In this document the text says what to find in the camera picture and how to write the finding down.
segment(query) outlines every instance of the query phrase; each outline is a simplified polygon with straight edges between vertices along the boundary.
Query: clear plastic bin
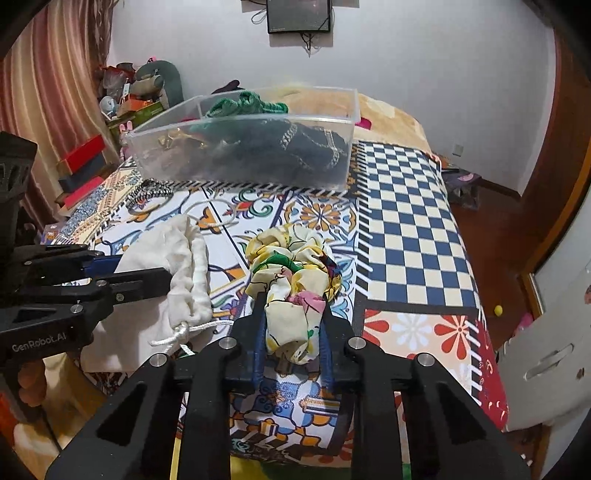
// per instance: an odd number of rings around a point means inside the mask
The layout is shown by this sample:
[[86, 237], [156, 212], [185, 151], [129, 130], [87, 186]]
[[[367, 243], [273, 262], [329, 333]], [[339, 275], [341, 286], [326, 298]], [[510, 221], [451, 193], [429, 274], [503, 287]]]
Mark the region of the clear plastic bin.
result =
[[251, 90], [264, 102], [286, 103], [286, 115], [207, 118], [220, 99], [197, 96], [126, 136], [144, 178], [283, 184], [326, 190], [347, 185], [357, 90], [271, 87]]

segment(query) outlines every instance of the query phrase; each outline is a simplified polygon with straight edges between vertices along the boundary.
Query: brown floor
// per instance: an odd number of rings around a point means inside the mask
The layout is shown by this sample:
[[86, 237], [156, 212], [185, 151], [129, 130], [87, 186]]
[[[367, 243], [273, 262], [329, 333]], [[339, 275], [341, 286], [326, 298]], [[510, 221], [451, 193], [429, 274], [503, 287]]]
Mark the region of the brown floor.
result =
[[[523, 218], [521, 202], [492, 190], [479, 189], [480, 208], [452, 205], [466, 244], [484, 306], [494, 348], [508, 340], [528, 311], [517, 275], [540, 242]], [[494, 308], [503, 314], [496, 317]]]

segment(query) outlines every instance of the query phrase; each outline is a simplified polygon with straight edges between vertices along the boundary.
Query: curtain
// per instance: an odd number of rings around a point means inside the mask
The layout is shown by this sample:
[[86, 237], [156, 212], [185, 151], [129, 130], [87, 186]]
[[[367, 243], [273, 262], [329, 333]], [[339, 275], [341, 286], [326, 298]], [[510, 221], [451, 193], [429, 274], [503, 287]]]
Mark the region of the curtain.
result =
[[116, 3], [52, 0], [0, 61], [0, 129], [38, 144], [23, 201], [38, 228], [56, 221], [56, 164], [68, 152], [101, 133], [107, 161], [118, 158], [93, 84], [108, 55]]

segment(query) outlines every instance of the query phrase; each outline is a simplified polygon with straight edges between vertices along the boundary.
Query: metal screw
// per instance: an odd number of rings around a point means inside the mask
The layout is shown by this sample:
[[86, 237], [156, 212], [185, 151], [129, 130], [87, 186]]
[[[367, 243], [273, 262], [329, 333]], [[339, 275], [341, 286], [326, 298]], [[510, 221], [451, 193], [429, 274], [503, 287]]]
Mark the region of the metal screw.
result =
[[435, 357], [430, 353], [421, 353], [417, 361], [424, 367], [432, 367], [435, 365]]
[[236, 344], [237, 341], [234, 337], [224, 337], [219, 341], [219, 346], [224, 350], [230, 350], [230, 348], [234, 348]]
[[161, 367], [168, 361], [168, 357], [163, 353], [155, 353], [150, 357], [152, 367]]
[[353, 350], [361, 350], [367, 345], [365, 339], [361, 337], [351, 337], [347, 343]]

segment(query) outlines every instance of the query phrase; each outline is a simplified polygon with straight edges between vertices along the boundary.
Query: finger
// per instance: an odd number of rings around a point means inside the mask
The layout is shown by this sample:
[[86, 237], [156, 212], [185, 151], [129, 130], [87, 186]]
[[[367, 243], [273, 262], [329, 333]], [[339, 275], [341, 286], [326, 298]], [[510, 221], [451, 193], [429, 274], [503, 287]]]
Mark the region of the finger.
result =
[[45, 400], [47, 394], [47, 381], [45, 377], [39, 379], [31, 388], [21, 388], [18, 396], [30, 407], [38, 407]]
[[21, 366], [18, 372], [18, 384], [25, 389], [33, 386], [39, 377], [45, 376], [45, 363], [43, 360], [36, 360]]

